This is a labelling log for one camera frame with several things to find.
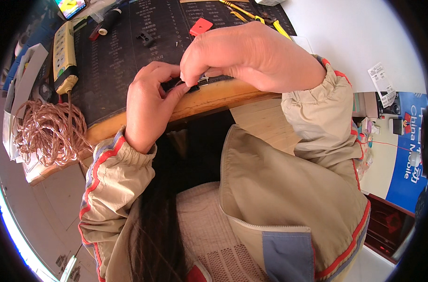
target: phone screen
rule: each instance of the phone screen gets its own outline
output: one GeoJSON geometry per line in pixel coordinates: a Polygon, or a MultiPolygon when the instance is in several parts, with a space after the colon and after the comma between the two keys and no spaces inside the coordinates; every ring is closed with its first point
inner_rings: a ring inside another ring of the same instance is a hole
{"type": "Polygon", "coordinates": [[[54,0],[58,4],[64,14],[65,19],[69,20],[76,15],[79,11],[86,7],[85,0],[54,0]]]}

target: woman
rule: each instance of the woman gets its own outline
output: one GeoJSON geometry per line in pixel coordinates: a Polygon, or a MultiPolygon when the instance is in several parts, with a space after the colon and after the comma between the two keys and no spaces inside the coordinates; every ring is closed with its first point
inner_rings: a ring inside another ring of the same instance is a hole
{"type": "Polygon", "coordinates": [[[100,281],[341,281],[366,234],[370,204],[353,159],[352,87],[326,59],[261,23],[197,36],[180,66],[151,63],[128,90],[127,126],[87,172],[82,241],[100,281]],[[295,156],[231,126],[220,182],[175,189],[155,176],[155,141],[200,74],[283,93],[302,140],[295,156]],[[164,93],[160,83],[185,84],[164,93]]]}

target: paper slip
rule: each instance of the paper slip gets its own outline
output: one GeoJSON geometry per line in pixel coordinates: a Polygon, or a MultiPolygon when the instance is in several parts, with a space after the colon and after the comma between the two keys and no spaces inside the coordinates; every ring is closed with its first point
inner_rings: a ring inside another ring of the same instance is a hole
{"type": "Polygon", "coordinates": [[[383,108],[392,105],[396,98],[396,90],[394,90],[394,87],[389,82],[382,63],[378,63],[372,69],[368,70],[368,72],[374,82],[375,88],[377,88],[383,108]]]}

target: elastic cuff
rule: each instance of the elastic cuff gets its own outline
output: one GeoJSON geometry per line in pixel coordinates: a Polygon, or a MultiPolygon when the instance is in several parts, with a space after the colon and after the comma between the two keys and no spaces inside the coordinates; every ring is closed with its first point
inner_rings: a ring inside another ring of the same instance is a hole
{"type": "Polygon", "coordinates": [[[335,74],[335,70],[331,67],[330,64],[324,65],[324,68],[327,70],[324,81],[313,89],[293,91],[290,93],[285,93],[295,102],[300,104],[317,104],[326,99],[330,98],[334,88],[338,84],[338,79],[335,74]]]}
{"type": "Polygon", "coordinates": [[[121,144],[121,148],[117,152],[118,160],[122,163],[127,164],[127,165],[144,166],[144,165],[148,164],[150,161],[152,161],[155,158],[156,152],[158,150],[158,146],[156,146],[156,143],[153,144],[153,146],[149,150],[148,154],[142,154],[142,153],[136,151],[125,140],[125,137],[124,137],[125,128],[126,128],[125,125],[122,126],[121,129],[117,132],[117,135],[114,139],[114,140],[118,139],[117,142],[123,143],[123,144],[121,144]]]}

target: black desk mat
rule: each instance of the black desk mat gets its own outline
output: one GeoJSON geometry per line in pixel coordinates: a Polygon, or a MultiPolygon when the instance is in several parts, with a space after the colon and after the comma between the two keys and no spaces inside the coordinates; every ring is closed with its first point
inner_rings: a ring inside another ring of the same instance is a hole
{"type": "MultiPolygon", "coordinates": [[[[296,35],[280,5],[269,7],[251,1],[233,3],[256,15],[266,11],[280,21],[289,35],[296,35]]],[[[122,4],[117,24],[96,41],[88,39],[97,26],[94,20],[89,18],[78,25],[81,28],[76,26],[75,52],[79,81],[73,88],[71,100],[81,109],[88,127],[126,110],[128,86],[143,66],[154,60],[178,65],[194,38],[189,34],[189,29],[197,19],[211,21],[214,24],[212,28],[243,24],[218,1],[181,2],[132,0],[122,4]],[[142,41],[136,39],[142,30],[155,38],[150,47],[143,46],[142,41]]],[[[230,77],[210,78],[199,85],[225,79],[230,77]]]]}

